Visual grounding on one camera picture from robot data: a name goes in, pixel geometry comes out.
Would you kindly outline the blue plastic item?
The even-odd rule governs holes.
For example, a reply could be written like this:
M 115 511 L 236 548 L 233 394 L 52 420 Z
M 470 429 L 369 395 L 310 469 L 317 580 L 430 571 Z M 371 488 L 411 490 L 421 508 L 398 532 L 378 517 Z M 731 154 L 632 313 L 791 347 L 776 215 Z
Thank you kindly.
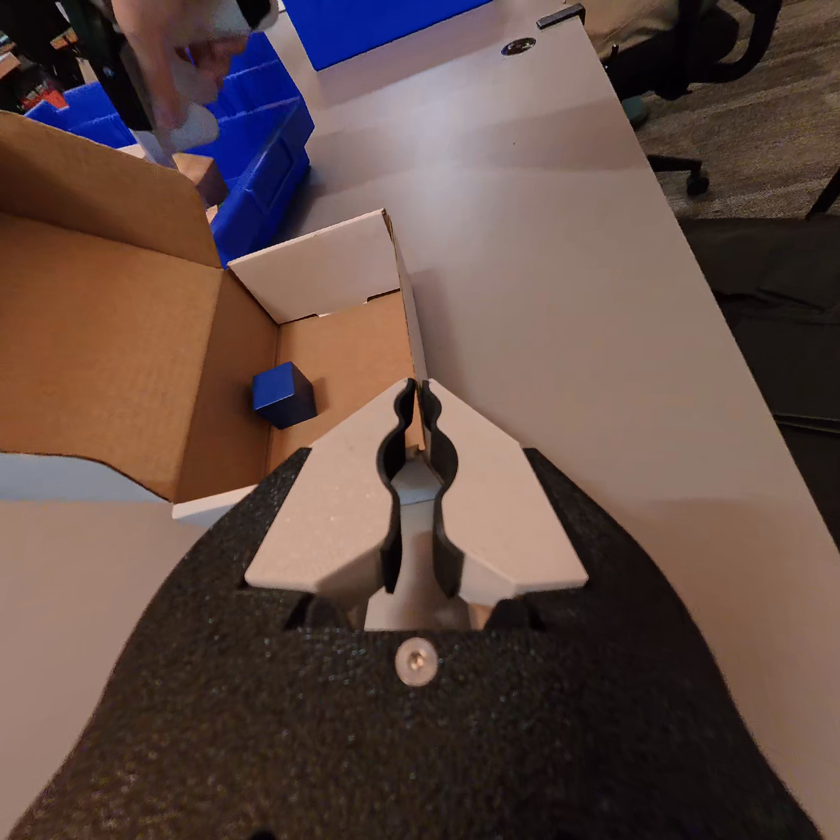
M 284 1 L 316 71 L 486 5 L 485 1 Z

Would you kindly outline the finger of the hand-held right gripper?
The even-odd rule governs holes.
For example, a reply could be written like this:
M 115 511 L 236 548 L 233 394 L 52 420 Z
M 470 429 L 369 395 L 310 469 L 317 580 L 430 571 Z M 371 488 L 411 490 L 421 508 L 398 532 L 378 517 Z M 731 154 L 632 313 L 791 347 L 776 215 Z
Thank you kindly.
M 177 169 L 174 159 L 176 149 L 169 131 L 164 129 L 134 131 L 134 139 L 141 147 L 146 160 L 172 170 Z

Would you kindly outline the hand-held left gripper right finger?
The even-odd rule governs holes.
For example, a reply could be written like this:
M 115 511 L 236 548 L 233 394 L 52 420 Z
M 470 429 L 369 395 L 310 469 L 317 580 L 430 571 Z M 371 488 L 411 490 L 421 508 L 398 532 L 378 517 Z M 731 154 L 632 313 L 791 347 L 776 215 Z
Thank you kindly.
M 435 380 L 421 386 L 434 499 L 433 564 L 441 591 L 468 604 L 582 587 L 589 576 L 528 457 Z

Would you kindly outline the white cardboard mailer box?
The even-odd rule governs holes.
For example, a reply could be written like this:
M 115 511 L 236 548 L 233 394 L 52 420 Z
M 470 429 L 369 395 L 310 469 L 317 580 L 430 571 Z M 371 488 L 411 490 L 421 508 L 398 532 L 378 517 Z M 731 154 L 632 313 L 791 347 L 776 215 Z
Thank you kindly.
M 1 216 L 2 501 L 179 505 L 252 487 L 388 386 L 427 378 L 383 209 L 227 269 Z M 279 430 L 251 382 L 288 361 L 318 414 Z

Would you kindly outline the black office chair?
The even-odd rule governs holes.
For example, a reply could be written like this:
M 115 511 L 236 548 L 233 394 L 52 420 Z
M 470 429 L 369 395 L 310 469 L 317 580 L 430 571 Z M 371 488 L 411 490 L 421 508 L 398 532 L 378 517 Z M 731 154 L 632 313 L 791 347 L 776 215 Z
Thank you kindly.
M 725 85 L 764 58 L 782 1 L 737 1 L 752 20 L 741 56 L 739 21 L 720 2 L 615 2 L 591 35 L 606 75 L 634 130 L 648 119 L 645 97 L 670 102 L 693 85 Z

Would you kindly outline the blue plastic bin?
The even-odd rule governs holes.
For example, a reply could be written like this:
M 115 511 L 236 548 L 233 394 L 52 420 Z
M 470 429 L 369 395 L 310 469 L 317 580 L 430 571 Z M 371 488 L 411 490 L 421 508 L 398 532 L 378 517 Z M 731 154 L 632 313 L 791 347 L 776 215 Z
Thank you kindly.
M 114 247 L 209 268 L 267 247 L 309 168 L 308 106 L 265 35 L 253 35 L 211 113 L 211 158 L 228 194 L 213 220 L 183 175 L 135 157 L 97 82 L 2 118 L 2 213 Z

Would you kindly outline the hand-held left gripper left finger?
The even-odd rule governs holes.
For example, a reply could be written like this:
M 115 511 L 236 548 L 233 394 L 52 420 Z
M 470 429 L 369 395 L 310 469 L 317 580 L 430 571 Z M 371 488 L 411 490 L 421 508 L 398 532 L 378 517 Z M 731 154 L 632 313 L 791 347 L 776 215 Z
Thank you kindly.
M 249 586 L 314 595 L 393 593 L 401 570 L 401 503 L 417 383 L 400 380 L 310 448 L 245 573 Z

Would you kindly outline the dark blue cube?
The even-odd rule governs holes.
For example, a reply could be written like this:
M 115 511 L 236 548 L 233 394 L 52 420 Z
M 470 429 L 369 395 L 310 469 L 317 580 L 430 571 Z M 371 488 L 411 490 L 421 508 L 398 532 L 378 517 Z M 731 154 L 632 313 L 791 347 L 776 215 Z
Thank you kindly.
M 279 430 L 307 422 L 318 414 L 312 384 L 290 361 L 256 374 L 251 393 L 255 413 Z

